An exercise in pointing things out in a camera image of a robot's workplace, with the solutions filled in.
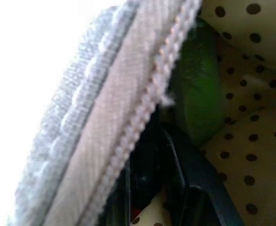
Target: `zipper teeth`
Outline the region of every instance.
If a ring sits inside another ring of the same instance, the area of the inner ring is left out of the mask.
[[[154,112],[155,105],[165,98],[171,70],[174,62],[179,57],[179,51],[188,30],[195,22],[201,2],[202,0],[186,0],[181,5],[180,11],[175,18],[175,23],[164,39],[164,44],[161,45],[159,53],[154,57],[155,70],[142,95],[141,102],[136,106],[130,122],[125,126],[119,145],[115,148],[108,166],[96,186],[96,192],[93,194],[85,213],[80,219],[79,225],[95,225],[98,214],[101,212],[125,162],[130,157],[130,153],[134,149],[141,132],[150,120],[150,115]]]

